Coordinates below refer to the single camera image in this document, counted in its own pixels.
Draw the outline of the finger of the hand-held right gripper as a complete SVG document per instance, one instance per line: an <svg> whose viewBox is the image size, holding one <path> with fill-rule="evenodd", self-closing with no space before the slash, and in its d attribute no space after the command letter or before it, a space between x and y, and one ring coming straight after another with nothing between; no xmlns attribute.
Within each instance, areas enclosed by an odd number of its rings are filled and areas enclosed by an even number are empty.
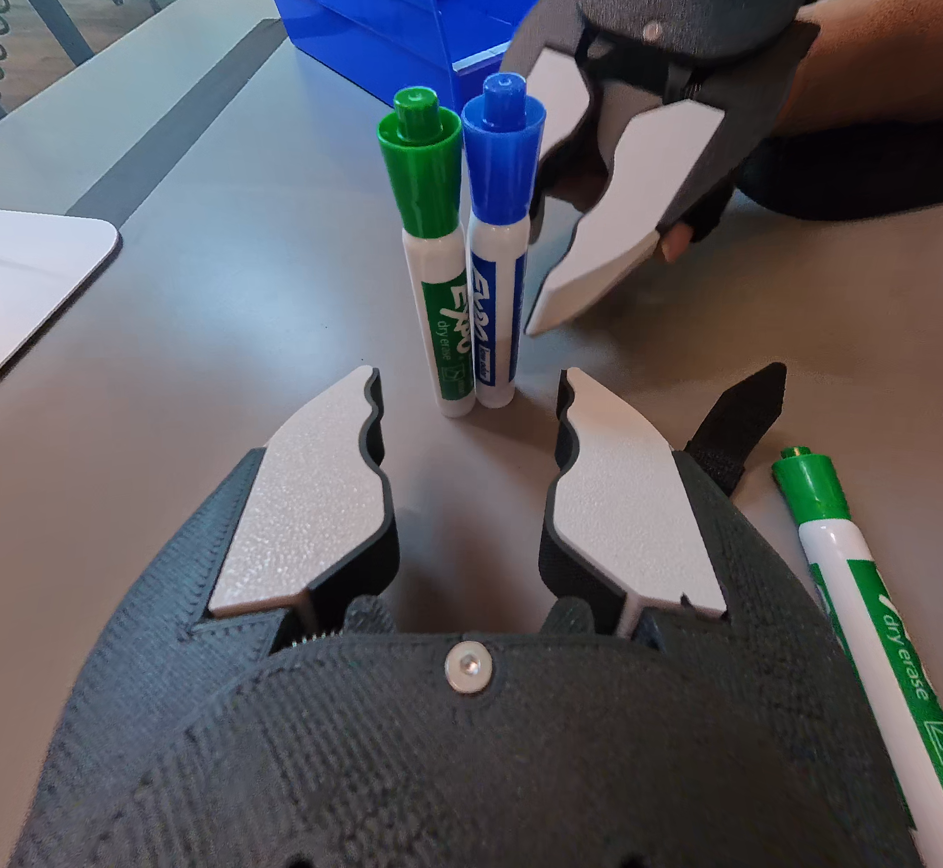
<svg viewBox="0 0 943 868"><path fill-rule="evenodd" d="M652 254L659 223L723 119L721 109L683 100L629 121L608 187L540 286L527 335L582 315Z"/></svg>
<svg viewBox="0 0 943 868"><path fill-rule="evenodd" d="M591 91L573 55L545 46L526 75L527 92L544 107L538 162L571 145L591 108Z"/></svg>

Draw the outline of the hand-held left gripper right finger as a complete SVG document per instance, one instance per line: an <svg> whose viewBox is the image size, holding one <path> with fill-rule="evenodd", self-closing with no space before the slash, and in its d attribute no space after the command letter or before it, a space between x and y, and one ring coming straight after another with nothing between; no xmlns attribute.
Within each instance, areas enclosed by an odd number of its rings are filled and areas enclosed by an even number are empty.
<svg viewBox="0 0 943 868"><path fill-rule="evenodd" d="M663 435L577 367L560 374L557 418L538 554L548 589L587 603L602 635L630 638L648 608L722 618L724 592Z"/></svg>

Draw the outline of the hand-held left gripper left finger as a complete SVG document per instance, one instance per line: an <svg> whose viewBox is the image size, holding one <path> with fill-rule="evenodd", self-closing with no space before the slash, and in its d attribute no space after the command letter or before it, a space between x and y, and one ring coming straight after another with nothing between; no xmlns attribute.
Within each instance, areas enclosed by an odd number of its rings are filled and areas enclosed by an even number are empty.
<svg viewBox="0 0 943 868"><path fill-rule="evenodd" d="M217 618L288 608L339 628L381 594L399 542L381 431L380 372L361 366L296 411L267 443L208 602Z"/></svg>

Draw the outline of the blue dry-erase marker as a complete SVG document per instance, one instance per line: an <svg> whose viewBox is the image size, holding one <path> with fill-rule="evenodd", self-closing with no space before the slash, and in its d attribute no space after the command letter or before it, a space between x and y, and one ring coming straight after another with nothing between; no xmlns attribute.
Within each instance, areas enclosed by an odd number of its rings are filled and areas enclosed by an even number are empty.
<svg viewBox="0 0 943 868"><path fill-rule="evenodd" d="M517 73L491 74L463 108L471 216L468 280L475 393L513 400L522 333L530 205L546 110Z"/></svg>

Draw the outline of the green dry-erase marker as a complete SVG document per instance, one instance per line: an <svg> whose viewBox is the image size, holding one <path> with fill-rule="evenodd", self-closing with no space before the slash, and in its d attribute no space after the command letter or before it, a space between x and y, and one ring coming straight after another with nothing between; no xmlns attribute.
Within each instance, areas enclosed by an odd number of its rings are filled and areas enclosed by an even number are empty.
<svg viewBox="0 0 943 868"><path fill-rule="evenodd" d="M942 711L831 458L789 447L772 474L888 750L926 866L942 862Z"/></svg>
<svg viewBox="0 0 943 868"><path fill-rule="evenodd" d="M460 219L462 125L426 86L408 86L377 127L436 403L456 418L475 404L466 238Z"/></svg>

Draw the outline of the person's right forearm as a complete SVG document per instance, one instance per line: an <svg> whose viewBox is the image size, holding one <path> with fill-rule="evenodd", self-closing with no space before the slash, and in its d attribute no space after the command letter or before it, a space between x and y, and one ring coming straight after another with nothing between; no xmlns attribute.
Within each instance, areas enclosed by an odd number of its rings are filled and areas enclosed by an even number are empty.
<svg viewBox="0 0 943 868"><path fill-rule="evenodd" d="M772 133L942 118L942 0L819 0L800 21L819 35Z"/></svg>

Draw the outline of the white stand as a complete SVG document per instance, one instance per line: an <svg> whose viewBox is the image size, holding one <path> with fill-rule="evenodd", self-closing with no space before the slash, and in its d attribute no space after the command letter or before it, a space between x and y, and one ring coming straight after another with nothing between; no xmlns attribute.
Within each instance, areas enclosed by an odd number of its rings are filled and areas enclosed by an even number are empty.
<svg viewBox="0 0 943 868"><path fill-rule="evenodd" d="M1 370L6 372L116 258L112 224L1 211Z"/></svg>

